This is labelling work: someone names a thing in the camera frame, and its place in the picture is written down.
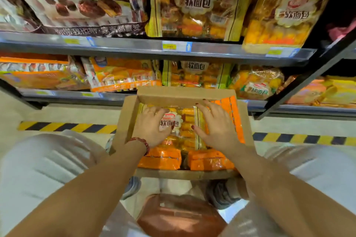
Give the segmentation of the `yellow cake bag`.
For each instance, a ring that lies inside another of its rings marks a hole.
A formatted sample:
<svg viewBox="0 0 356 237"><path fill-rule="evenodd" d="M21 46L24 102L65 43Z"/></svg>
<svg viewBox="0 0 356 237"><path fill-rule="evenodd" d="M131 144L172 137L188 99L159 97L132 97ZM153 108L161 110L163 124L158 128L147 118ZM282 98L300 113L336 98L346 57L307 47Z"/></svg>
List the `yellow cake bag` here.
<svg viewBox="0 0 356 237"><path fill-rule="evenodd" d="M326 76L323 85L326 90L313 106L356 109L356 76Z"/></svg>

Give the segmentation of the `person's right forearm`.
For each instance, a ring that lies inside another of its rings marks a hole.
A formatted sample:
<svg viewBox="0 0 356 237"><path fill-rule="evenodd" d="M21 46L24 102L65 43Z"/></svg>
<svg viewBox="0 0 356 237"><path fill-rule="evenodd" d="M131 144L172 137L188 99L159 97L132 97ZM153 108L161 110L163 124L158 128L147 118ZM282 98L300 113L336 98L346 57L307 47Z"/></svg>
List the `person's right forearm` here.
<svg viewBox="0 0 356 237"><path fill-rule="evenodd" d="M228 156L249 203L229 237L356 237L356 163L325 146L288 147L262 157L247 147Z"/></svg>

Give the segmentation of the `black shelf upright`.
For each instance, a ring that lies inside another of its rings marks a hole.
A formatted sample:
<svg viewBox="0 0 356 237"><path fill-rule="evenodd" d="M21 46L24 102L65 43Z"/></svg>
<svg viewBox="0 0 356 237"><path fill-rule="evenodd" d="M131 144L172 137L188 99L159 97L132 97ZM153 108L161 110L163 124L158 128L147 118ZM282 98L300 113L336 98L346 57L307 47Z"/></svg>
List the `black shelf upright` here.
<svg viewBox="0 0 356 237"><path fill-rule="evenodd" d="M267 117L272 111L279 108L285 101L298 93L302 88L325 73L342 59L345 59L356 49L356 27L346 34L345 37L334 42L332 46L324 51L320 49L315 52L305 66L304 72L296 77L280 93L272 96L264 107L264 111L252 114L255 120Z"/></svg>

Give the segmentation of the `person's left hand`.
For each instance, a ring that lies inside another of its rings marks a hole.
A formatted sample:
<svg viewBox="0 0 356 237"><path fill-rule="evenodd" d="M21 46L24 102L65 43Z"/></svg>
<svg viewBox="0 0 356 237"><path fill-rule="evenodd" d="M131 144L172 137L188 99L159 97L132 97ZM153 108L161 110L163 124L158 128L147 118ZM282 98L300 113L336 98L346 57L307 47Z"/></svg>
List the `person's left hand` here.
<svg viewBox="0 0 356 237"><path fill-rule="evenodd" d="M169 112L167 108L146 107L137 117L129 144L139 146L142 153L160 145L163 142L163 130L167 128L160 129L161 120Z"/></svg>

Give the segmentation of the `orange snack packet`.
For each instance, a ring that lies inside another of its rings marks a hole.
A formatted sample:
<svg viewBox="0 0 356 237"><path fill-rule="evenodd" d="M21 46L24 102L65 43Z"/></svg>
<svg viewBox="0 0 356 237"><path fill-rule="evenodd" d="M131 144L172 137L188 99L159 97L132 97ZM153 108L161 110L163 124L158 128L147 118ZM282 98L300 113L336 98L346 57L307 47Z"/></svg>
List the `orange snack packet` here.
<svg viewBox="0 0 356 237"><path fill-rule="evenodd" d="M176 171L182 163L181 151L174 147L155 147L139 161L138 168Z"/></svg>
<svg viewBox="0 0 356 237"><path fill-rule="evenodd" d="M211 102L220 105L229 114L229 117L234 124L235 132L238 136L239 142L245 144L246 142L243 134L241 117L237 105L237 98L235 96L230 96L220 100L213 100Z"/></svg>
<svg viewBox="0 0 356 237"><path fill-rule="evenodd" d="M215 149L189 151L187 163L191 171L206 172L235 169L234 163Z"/></svg>

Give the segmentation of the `orange soft bread bag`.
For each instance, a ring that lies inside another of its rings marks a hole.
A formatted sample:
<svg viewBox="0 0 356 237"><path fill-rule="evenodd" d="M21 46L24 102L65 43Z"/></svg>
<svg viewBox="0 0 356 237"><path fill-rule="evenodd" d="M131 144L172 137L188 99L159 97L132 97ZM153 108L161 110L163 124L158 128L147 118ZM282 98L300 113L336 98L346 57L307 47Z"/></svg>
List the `orange soft bread bag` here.
<svg viewBox="0 0 356 237"><path fill-rule="evenodd" d="M243 49L266 54L271 47L301 48L329 0L257 0Z"/></svg>
<svg viewBox="0 0 356 237"><path fill-rule="evenodd" d="M281 69L271 66L236 65L230 74L227 88L246 100L267 100L284 83Z"/></svg>

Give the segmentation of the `pink packet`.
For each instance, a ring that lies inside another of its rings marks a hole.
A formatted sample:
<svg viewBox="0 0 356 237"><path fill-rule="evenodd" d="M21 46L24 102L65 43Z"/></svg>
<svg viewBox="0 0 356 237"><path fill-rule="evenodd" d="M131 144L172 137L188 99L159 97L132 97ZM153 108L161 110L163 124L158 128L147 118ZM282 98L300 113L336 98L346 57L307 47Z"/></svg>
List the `pink packet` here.
<svg viewBox="0 0 356 237"><path fill-rule="evenodd" d="M344 38L349 32L356 28L356 17L346 27L337 27L334 24L328 24L326 29L332 42Z"/></svg>

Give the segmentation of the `white trousers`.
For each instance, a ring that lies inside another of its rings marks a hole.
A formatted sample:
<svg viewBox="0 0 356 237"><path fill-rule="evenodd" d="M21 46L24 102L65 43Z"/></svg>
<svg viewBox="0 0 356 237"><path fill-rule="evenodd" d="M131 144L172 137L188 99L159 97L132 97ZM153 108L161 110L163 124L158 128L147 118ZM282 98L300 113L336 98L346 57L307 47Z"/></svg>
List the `white trousers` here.
<svg viewBox="0 0 356 237"><path fill-rule="evenodd" d="M0 221L8 234L43 200L84 170L108 156L94 141L74 132L42 134L16 144L0 169ZM285 145L264 157L286 166L290 173L356 215L356 163L331 146ZM219 237L288 237L267 211L251 199Z"/></svg>

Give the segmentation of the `shiny brown bag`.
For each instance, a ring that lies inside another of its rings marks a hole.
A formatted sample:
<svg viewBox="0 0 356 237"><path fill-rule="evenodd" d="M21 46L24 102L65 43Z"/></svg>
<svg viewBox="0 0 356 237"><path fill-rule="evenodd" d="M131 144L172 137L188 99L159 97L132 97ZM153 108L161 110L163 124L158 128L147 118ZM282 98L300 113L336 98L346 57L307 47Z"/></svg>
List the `shiny brown bag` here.
<svg viewBox="0 0 356 237"><path fill-rule="evenodd" d="M171 194L147 197L137 224L152 237L218 237L227 226L207 201Z"/></svg>

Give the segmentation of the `yellow black hazard tape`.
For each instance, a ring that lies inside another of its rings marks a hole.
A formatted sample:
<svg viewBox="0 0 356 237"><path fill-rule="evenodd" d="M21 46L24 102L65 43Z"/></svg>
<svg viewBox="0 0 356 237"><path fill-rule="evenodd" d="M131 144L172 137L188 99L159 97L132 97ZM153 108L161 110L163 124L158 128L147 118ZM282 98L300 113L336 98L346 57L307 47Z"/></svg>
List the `yellow black hazard tape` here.
<svg viewBox="0 0 356 237"><path fill-rule="evenodd" d="M113 135L116 125L102 125L91 123L63 123L63 122L37 122L22 121L17 127L18 131L63 132L71 130L78 133L96 133ZM272 132L253 132L254 141L280 142L291 144L319 144L325 146L349 146L356 148L356 137L305 135Z"/></svg>

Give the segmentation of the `yellow soft bread bag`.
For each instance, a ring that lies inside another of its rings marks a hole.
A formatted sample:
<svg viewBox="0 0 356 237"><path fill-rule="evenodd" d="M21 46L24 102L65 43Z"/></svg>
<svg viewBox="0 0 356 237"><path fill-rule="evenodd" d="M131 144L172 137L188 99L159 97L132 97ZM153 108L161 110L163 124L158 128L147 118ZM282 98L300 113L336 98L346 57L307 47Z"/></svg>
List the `yellow soft bread bag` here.
<svg viewBox="0 0 356 237"><path fill-rule="evenodd" d="M150 0L149 37L238 42L251 0Z"/></svg>
<svg viewBox="0 0 356 237"><path fill-rule="evenodd" d="M173 126L168 136L157 147L174 147L181 151L181 156L189 151L208 149L204 141L192 130L192 125L204 128L205 120L201 111L196 106L166 106L170 110L161 120L160 129Z"/></svg>
<svg viewBox="0 0 356 237"><path fill-rule="evenodd" d="M225 89L232 68L232 64L165 60L163 62L162 85Z"/></svg>

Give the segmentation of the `grey left shoe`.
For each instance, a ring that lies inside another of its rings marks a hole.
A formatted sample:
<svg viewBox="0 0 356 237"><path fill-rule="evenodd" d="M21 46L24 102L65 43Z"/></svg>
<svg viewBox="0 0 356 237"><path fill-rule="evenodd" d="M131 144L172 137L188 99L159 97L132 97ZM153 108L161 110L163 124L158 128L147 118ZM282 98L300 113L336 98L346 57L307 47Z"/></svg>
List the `grey left shoe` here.
<svg viewBox="0 0 356 237"><path fill-rule="evenodd" d="M113 153L113 147L112 147L113 138L114 136L111 136L105 146L105 150L108 154ZM132 176L129 179L129 182L120 200L126 200L127 198L132 197L140 190L140 188L141 188L141 178L137 176Z"/></svg>

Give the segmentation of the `brown cardboard box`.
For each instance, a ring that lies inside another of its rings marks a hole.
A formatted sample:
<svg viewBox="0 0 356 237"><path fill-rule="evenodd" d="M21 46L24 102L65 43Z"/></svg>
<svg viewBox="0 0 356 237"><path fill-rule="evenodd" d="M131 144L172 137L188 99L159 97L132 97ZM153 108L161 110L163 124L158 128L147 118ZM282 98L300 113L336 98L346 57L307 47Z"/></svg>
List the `brown cardboard box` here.
<svg viewBox="0 0 356 237"><path fill-rule="evenodd" d="M206 100L220 100L226 97L235 96L235 91L229 89L204 89L187 87L166 87L166 86L140 86L137 95L127 96L123 102L123 107L118 120L118 126L113 143L125 144L132 137L140 103L154 105L165 108L166 106L195 106ZM241 117L245 144L255 149L252 137L251 125L248 116L247 101L238 100L237 105ZM190 171L190 170L155 170L138 168L135 172L137 177L176 179L185 181L200 181L213 179L226 179L238 176L237 170L220 171Z"/></svg>

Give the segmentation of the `person's right hand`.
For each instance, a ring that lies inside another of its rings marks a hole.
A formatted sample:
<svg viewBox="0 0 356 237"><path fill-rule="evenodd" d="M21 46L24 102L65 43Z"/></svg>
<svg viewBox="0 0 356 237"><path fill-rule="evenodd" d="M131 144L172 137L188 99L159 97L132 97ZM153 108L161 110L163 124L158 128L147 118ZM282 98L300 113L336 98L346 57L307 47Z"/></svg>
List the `person's right hand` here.
<svg viewBox="0 0 356 237"><path fill-rule="evenodd" d="M229 114L219 106L219 115L214 118L204 103L196 103L196 107L202 112L205 124L207 125L207 137L200 137L207 146L218 150L226 157L230 158L237 153L237 149L242 146L235 132L234 124Z"/></svg>

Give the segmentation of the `grey shoe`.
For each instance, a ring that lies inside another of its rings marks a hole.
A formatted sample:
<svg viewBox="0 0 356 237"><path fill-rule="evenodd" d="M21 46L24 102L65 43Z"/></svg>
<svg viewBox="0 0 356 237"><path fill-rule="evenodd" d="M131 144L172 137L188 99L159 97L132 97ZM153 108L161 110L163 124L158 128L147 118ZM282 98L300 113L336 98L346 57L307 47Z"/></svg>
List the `grey shoe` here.
<svg viewBox="0 0 356 237"><path fill-rule="evenodd" d="M113 147L112 147L113 138L114 136L111 136L105 146L105 150L108 154L113 153ZM140 190L140 188L141 188L141 178L137 176L132 176L129 179L129 182L120 200L126 200L127 198L132 197Z"/></svg>
<svg viewBox="0 0 356 237"><path fill-rule="evenodd" d="M226 209L241 199L250 199L246 182L242 177L209 180L205 197L218 210Z"/></svg>

